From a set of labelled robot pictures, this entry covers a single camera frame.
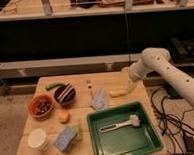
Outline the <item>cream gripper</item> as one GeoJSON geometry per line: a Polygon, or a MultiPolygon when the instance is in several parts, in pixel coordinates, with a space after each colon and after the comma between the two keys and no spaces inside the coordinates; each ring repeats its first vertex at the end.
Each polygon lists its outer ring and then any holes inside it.
{"type": "Polygon", "coordinates": [[[142,80],[144,77],[142,73],[142,66],[139,63],[133,63],[130,68],[124,67],[122,71],[129,77],[125,91],[127,94],[130,94],[136,88],[137,81],[142,80]]]}

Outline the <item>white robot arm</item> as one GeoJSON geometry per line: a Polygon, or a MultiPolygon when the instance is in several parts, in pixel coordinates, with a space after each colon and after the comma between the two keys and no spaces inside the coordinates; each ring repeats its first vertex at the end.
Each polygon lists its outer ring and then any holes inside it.
{"type": "Polygon", "coordinates": [[[132,81],[139,81],[154,71],[194,108],[194,78],[174,67],[169,59],[170,52],[166,48],[146,48],[140,59],[128,68],[128,76],[132,81]]]}

